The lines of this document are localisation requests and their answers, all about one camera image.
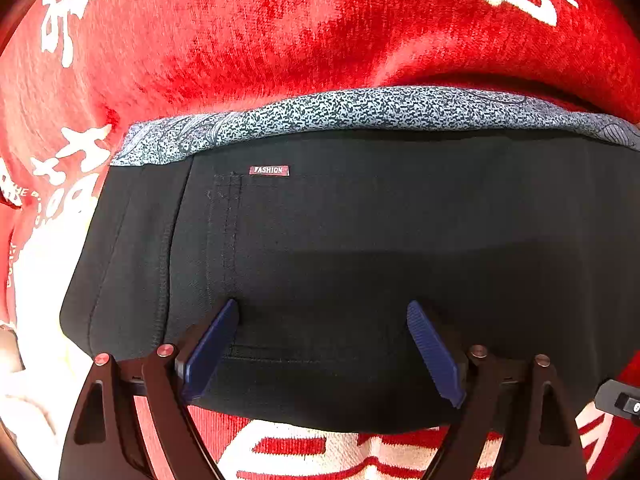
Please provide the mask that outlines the black pants with blue trim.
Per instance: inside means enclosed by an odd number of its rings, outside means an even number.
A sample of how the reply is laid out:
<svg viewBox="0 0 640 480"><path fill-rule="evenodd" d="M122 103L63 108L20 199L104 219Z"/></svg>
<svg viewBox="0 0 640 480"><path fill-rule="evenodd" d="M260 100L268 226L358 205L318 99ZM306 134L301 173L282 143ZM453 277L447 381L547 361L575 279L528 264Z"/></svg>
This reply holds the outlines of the black pants with blue trim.
<svg viewBox="0 0 640 480"><path fill-rule="evenodd" d="M332 431L454 412L407 324L544 353L572 413L639 348L639 124L515 94L333 91L136 122L61 309L140 358L218 300L240 325L196 404Z"/></svg>

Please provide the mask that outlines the red wedding bedspread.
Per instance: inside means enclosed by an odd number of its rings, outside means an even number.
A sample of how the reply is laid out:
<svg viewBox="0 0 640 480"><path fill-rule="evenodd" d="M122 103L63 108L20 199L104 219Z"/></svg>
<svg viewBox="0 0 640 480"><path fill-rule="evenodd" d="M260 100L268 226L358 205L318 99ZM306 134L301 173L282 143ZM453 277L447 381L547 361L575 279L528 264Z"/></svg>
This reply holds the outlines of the red wedding bedspread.
<svg viewBox="0 0 640 480"><path fill-rule="evenodd" d="M131 125L397 87L639 123L639 32L622 0L1 0L2 477L61 479L99 353L60 314ZM639 388L639 348L609 379ZM594 396L570 412L585 479L637 478L639 427ZM188 410L221 479L425 479L454 418L346 432Z"/></svg>

